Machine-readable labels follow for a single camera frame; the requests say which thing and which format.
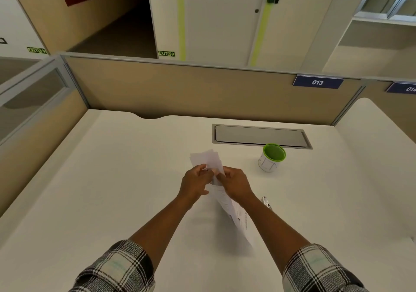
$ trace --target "stack of papers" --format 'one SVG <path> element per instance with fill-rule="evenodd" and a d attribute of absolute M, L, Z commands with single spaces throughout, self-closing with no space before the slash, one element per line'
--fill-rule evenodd
<path fill-rule="evenodd" d="M 190 162 L 192 163 L 192 166 L 207 164 L 208 170 L 216 169 L 218 172 L 224 174 L 220 156 L 218 152 L 214 152 L 214 150 L 193 153 L 190 155 Z M 215 176 L 205 189 L 220 203 L 221 207 L 230 216 L 236 227 L 241 231 L 247 241 L 253 245 L 253 236 L 252 231 L 250 230 L 251 223 L 247 223 L 248 215 L 246 210 L 227 195 L 223 185 Z"/>

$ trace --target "shirt cuff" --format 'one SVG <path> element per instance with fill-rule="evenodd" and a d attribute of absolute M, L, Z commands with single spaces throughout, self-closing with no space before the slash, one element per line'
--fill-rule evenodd
<path fill-rule="evenodd" d="M 144 249 L 131 240 L 115 243 L 81 272 L 71 292 L 153 291 L 153 265 Z"/>
<path fill-rule="evenodd" d="M 310 244 L 290 258 L 283 271 L 283 289 L 292 291 L 366 291 L 326 248 Z"/>

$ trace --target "cup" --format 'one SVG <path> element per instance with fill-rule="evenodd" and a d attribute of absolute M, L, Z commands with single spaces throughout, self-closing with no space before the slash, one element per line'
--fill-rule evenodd
<path fill-rule="evenodd" d="M 286 158 L 286 152 L 278 144 L 269 143 L 263 147 L 263 153 L 258 160 L 259 167 L 268 173 L 276 170 L 278 164 Z"/>

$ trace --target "yellow stripe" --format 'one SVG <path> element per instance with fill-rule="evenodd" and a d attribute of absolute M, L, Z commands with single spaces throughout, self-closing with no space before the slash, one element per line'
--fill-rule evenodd
<path fill-rule="evenodd" d="M 272 7 L 274 4 L 266 3 L 264 7 L 263 14 L 260 21 L 259 30 L 257 33 L 257 39 L 254 45 L 253 54 L 250 61 L 250 66 L 255 67 L 257 64 L 257 58 L 260 53 L 261 47 L 263 45 L 264 34 L 267 29 L 267 25 L 269 23 L 270 12 L 272 11 Z"/>
<path fill-rule="evenodd" d="M 180 60 L 186 60 L 185 43 L 185 0 L 176 0 L 178 9 L 178 32 L 179 32 L 179 54 Z"/>

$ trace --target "metallic object on desk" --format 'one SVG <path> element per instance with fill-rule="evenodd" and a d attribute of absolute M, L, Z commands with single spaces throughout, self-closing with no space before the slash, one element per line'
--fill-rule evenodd
<path fill-rule="evenodd" d="M 269 203 L 269 201 L 267 200 L 267 198 L 266 198 L 266 197 L 262 197 L 262 198 L 261 198 L 261 202 L 263 202 L 263 204 L 264 204 L 266 207 L 268 207 L 271 211 L 273 211 L 273 209 L 272 209 L 272 207 L 271 207 L 271 205 L 270 205 L 270 203 Z"/>

